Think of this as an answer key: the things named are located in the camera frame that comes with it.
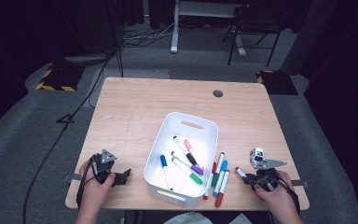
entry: white plastic bin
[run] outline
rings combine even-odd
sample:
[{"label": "white plastic bin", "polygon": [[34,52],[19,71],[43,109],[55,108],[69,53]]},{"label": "white plastic bin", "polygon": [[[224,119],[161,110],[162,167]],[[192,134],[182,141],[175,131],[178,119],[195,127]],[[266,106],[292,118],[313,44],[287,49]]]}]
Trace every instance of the white plastic bin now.
[{"label": "white plastic bin", "polygon": [[[184,148],[186,148],[185,139],[193,147],[192,154],[200,167],[204,168],[203,175],[198,175],[190,168],[186,168],[197,175],[202,180],[202,184],[196,183],[182,169],[173,164],[173,151],[176,157],[182,161],[187,161],[185,153],[173,141],[175,136]],[[144,176],[149,192],[156,198],[185,207],[197,205],[206,191],[211,175],[217,137],[218,128],[212,121],[178,112],[169,114],[158,132],[145,166]],[[173,190],[167,188],[160,160],[161,155],[166,158],[167,177],[172,183]]]}]

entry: hand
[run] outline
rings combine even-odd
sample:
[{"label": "hand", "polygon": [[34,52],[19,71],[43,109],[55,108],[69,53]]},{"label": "hand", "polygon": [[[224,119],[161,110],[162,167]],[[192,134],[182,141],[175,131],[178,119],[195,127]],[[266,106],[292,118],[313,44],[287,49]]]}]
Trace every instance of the hand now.
[{"label": "hand", "polygon": [[[80,167],[80,176],[83,176],[85,173],[88,163],[89,161],[86,161]],[[110,174],[103,184],[100,184],[93,177],[94,173],[92,172],[92,167],[90,167],[87,171],[85,180],[89,180],[89,182],[84,186],[83,189],[83,197],[80,210],[77,215],[76,224],[97,222],[98,213],[103,206],[107,193],[115,181],[116,175],[114,173]]]},{"label": "hand", "polygon": [[[288,187],[294,191],[290,176],[282,171],[277,171],[280,179],[284,180]],[[304,223],[297,213],[295,203],[287,190],[278,185],[273,191],[265,191],[260,186],[255,186],[255,194],[267,203],[271,213],[280,220],[281,223]]]}]

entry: blue marker cap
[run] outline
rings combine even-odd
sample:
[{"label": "blue marker cap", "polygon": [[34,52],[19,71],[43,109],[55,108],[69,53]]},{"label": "blue marker cap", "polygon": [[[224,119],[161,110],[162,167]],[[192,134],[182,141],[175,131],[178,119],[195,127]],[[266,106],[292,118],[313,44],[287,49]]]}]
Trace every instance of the blue marker cap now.
[{"label": "blue marker cap", "polygon": [[161,159],[162,167],[167,166],[167,161],[165,160],[165,156],[161,155],[159,158]]},{"label": "blue marker cap", "polygon": [[227,164],[228,164],[227,161],[223,161],[223,163],[222,163],[222,168],[221,168],[220,171],[226,171],[226,169],[227,169]]}]

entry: table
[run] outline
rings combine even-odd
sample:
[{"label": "table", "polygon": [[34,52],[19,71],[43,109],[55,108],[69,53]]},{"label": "table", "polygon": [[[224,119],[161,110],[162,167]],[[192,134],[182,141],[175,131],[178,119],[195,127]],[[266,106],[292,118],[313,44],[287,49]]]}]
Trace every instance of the table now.
[{"label": "table", "polygon": [[[177,53],[179,40],[179,16],[202,16],[218,18],[234,18],[234,8],[241,4],[209,3],[209,2],[187,2],[176,0],[174,12],[174,24],[171,43],[171,53]],[[237,36],[235,42],[241,57],[246,56],[245,48],[241,38]]]},{"label": "table", "polygon": [[[222,97],[215,97],[214,91]],[[258,83],[236,83],[194,80],[108,77],[89,125],[75,173],[91,155],[105,148],[118,157],[113,171],[122,173],[131,168],[125,186],[115,186],[103,208],[126,210],[268,210],[235,172],[230,176],[225,198],[219,208],[214,196],[186,208],[168,203],[148,193],[144,168],[153,143],[165,117],[181,112],[216,123],[219,137],[215,160],[225,152],[228,169],[236,166],[255,174],[249,162],[254,147],[265,149],[270,160],[287,161],[280,170],[292,179],[299,179],[295,163],[286,145],[280,124],[265,87]],[[79,181],[73,180],[65,203],[77,208]],[[296,187],[301,209],[310,203],[302,186]]]}]

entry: black chair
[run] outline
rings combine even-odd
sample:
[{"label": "black chair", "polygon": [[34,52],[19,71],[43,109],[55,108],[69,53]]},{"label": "black chair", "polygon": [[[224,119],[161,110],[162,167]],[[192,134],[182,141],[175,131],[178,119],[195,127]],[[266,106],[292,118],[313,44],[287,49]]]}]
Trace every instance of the black chair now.
[{"label": "black chair", "polygon": [[276,37],[271,48],[246,46],[247,49],[271,49],[266,64],[266,66],[269,66],[269,61],[277,45],[281,30],[282,27],[272,10],[272,5],[261,0],[244,0],[241,7],[234,9],[234,22],[229,26],[223,38],[224,42],[229,34],[233,35],[228,65],[231,63],[232,51],[234,50],[237,35],[261,35],[261,38],[256,42],[256,45],[258,45],[267,35],[275,34]]}]

